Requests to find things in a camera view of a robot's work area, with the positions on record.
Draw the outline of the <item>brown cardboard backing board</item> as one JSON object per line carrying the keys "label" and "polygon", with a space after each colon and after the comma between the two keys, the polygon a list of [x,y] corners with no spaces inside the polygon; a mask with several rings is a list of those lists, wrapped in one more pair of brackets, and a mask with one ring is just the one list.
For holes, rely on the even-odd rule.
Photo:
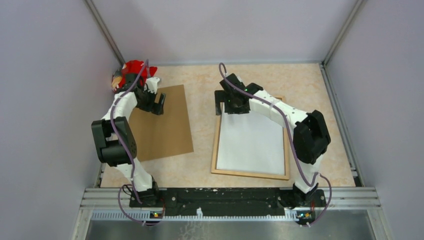
{"label": "brown cardboard backing board", "polygon": [[137,159],[141,162],[194,151],[184,85],[163,87],[158,92],[166,94],[164,114],[136,108],[129,118]]}

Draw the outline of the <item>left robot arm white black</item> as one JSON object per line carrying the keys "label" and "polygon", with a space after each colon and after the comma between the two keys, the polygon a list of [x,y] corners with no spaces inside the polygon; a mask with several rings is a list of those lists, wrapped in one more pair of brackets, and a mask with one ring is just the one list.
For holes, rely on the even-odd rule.
{"label": "left robot arm white black", "polygon": [[157,76],[128,75],[108,112],[91,123],[98,159],[120,171],[131,184],[131,207],[154,207],[161,198],[157,182],[137,158],[137,143],[129,124],[135,109],[155,115],[164,113],[166,94],[162,93],[156,101],[161,82]]}

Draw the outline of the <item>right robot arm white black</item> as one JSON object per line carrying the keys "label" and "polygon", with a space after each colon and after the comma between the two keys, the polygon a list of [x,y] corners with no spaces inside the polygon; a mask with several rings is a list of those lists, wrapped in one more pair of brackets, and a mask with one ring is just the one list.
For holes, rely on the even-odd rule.
{"label": "right robot arm white black", "polygon": [[292,107],[256,83],[245,85],[234,73],[221,76],[222,89],[214,92],[216,115],[254,112],[286,129],[299,177],[280,202],[291,209],[307,206],[318,188],[320,165],[331,143],[324,115]]}

